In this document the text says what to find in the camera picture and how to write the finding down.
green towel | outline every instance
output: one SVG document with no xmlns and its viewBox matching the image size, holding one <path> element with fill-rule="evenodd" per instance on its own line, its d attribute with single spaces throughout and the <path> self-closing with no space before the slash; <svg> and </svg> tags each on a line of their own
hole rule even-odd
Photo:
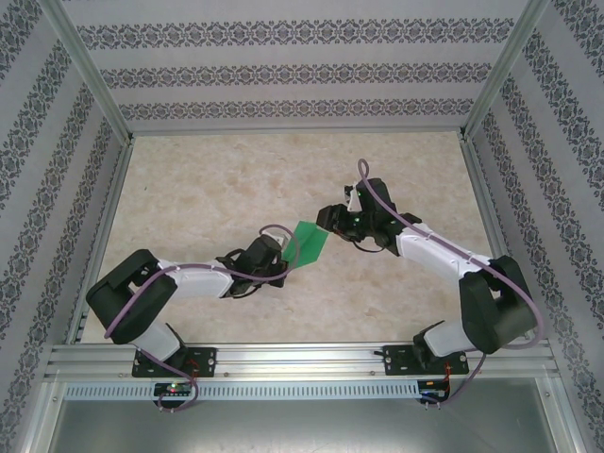
<svg viewBox="0 0 604 453">
<path fill-rule="evenodd" d="M 319 259 L 328 233 L 312 222 L 298 222 L 294 235 L 300 242 L 300 257 L 295 267 L 306 266 Z M 295 258 L 295 243 L 291 240 L 282 258 L 292 262 Z"/>
</svg>

slotted metal strip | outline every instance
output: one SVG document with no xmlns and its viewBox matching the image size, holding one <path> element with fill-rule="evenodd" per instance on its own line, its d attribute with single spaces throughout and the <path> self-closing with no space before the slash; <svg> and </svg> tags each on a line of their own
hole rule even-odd
<svg viewBox="0 0 604 453">
<path fill-rule="evenodd" d="M 153 399 L 152 382 L 72 382 L 66 401 L 143 401 Z M 333 382 L 202 382 L 199 399 L 316 400 L 417 398 L 417 381 L 412 379 Z M 166 396 L 166 400 L 188 399 Z"/>
</svg>

patterned wallpaper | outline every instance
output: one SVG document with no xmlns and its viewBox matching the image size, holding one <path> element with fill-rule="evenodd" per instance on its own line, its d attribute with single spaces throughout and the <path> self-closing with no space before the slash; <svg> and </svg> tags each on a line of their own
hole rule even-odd
<svg viewBox="0 0 604 453">
<path fill-rule="evenodd" d="M 461 126 L 525 4 L 64 2 L 135 132 Z"/>
<path fill-rule="evenodd" d="M 604 451 L 603 17 L 596 2 L 551 2 L 474 137 L 588 451 Z"/>
<path fill-rule="evenodd" d="M 120 144 L 33 0 L 0 6 L 0 452 L 63 343 Z"/>
</svg>

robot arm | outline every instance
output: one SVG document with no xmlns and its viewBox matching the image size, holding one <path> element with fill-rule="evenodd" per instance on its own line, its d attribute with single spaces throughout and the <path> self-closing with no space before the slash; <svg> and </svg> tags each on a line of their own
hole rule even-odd
<svg viewBox="0 0 604 453">
<path fill-rule="evenodd" d="M 377 195 L 396 210 L 386 184 L 379 178 L 368 182 Z M 415 228 L 426 232 L 427 237 L 395 220 L 376 202 L 363 182 L 344 187 L 344 196 L 347 205 L 327 206 L 319 211 L 319 227 L 353 243 L 371 237 L 376 245 L 394 255 L 416 261 L 459 285 L 461 320 L 443 321 L 413 337 L 414 355 L 424 366 L 458 351 L 477 349 L 492 354 L 535 327 L 529 306 L 515 291 L 469 259 L 447 249 L 443 243 L 454 244 L 434 233 L 421 219 L 409 213 L 401 214 Z M 466 252 L 529 292 L 522 272 L 512 258 L 503 256 L 493 260 Z"/>
<path fill-rule="evenodd" d="M 209 267 L 207 269 L 181 269 L 178 263 L 158 260 L 149 250 L 137 250 L 99 280 L 86 294 L 86 300 L 107 329 L 138 287 L 162 269 L 176 267 L 157 278 L 141 294 L 136 305 L 111 332 L 110 338 L 116 344 L 135 344 L 160 361 L 180 369 L 187 359 L 187 347 L 170 326 L 156 320 L 168 300 L 199 295 L 244 297 L 251 294 L 262 283 L 212 268 L 227 268 L 253 277 L 275 277 L 288 266 L 281 259 L 284 245 L 284 237 L 263 233 L 247 250 L 233 250 L 224 257 L 204 263 Z M 272 280 L 268 284 L 281 288 L 284 279 Z"/>
</svg>

beige patterned surface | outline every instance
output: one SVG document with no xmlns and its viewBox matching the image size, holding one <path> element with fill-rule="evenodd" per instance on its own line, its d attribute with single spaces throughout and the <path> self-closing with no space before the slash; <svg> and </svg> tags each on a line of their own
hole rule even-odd
<svg viewBox="0 0 604 453">
<path fill-rule="evenodd" d="M 399 211 L 490 254 L 453 132 L 139 138 L 101 275 L 138 248 L 205 261 L 247 247 L 263 225 L 314 221 L 320 208 L 343 201 L 360 157 Z M 369 342 L 409 340 L 459 313 L 455 284 L 330 235 L 319 260 L 289 275 L 283 289 L 173 300 L 160 319 L 185 342 Z M 83 341 L 100 342 L 102 332 L 91 313 Z"/>
</svg>

